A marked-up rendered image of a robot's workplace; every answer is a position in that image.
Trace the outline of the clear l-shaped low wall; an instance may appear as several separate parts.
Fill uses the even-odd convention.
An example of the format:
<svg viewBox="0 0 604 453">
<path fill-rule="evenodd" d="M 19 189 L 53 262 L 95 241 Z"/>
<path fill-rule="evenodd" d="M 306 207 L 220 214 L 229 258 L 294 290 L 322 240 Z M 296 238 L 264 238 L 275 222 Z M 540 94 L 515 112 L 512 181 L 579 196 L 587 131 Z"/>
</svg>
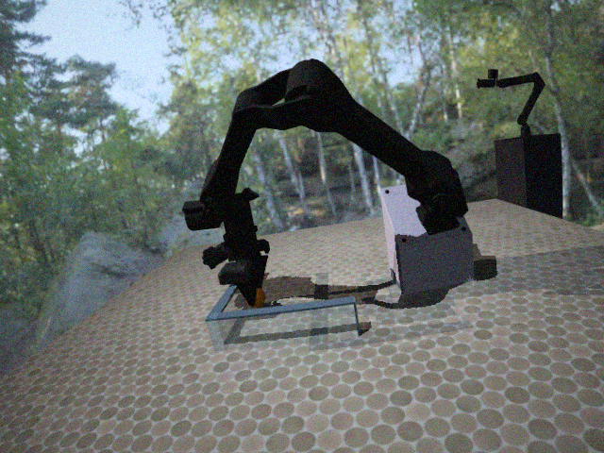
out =
<svg viewBox="0 0 604 453">
<path fill-rule="evenodd" d="M 223 312 L 248 307 L 237 289 Z M 354 305 L 206 321 L 214 351 L 307 344 L 358 337 Z"/>
</svg>

